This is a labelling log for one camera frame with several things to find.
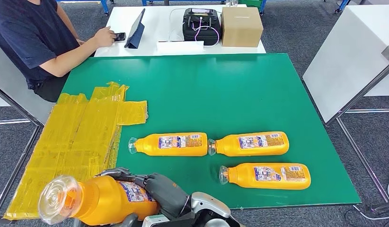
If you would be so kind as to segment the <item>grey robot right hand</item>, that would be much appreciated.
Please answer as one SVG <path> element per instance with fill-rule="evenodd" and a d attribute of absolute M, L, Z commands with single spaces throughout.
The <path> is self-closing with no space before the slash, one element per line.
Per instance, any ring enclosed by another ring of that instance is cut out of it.
<path fill-rule="evenodd" d="M 97 176 L 106 175 L 115 180 L 132 182 L 144 188 L 159 203 L 161 214 L 168 219 L 177 219 L 192 212 L 191 195 L 164 175 L 159 173 L 135 175 L 124 167 L 107 169 L 97 174 Z"/>

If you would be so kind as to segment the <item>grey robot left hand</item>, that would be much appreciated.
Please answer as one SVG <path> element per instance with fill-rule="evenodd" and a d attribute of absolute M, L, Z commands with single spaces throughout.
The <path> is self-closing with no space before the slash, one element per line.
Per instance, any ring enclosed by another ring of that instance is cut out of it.
<path fill-rule="evenodd" d="M 142 227 L 142 221 L 135 213 L 129 214 L 121 223 L 114 224 L 113 227 Z"/>

